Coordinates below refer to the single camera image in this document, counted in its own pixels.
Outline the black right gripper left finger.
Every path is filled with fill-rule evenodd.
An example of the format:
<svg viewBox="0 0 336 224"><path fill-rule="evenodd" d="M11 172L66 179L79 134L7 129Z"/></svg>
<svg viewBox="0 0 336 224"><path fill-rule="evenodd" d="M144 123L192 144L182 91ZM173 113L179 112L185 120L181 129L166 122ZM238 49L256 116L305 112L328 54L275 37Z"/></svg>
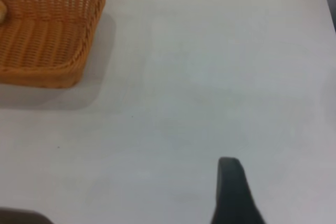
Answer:
<svg viewBox="0 0 336 224"><path fill-rule="evenodd" d="M53 222L35 211L1 208L1 224L53 224Z"/></svg>

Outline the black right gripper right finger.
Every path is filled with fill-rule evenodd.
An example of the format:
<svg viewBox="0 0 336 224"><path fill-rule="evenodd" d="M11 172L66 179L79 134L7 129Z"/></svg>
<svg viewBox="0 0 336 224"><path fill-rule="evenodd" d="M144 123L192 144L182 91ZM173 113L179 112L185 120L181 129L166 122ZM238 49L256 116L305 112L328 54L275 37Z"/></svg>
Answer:
<svg viewBox="0 0 336 224"><path fill-rule="evenodd" d="M265 223L255 205L244 168L236 158L218 160L216 206L211 223Z"/></svg>

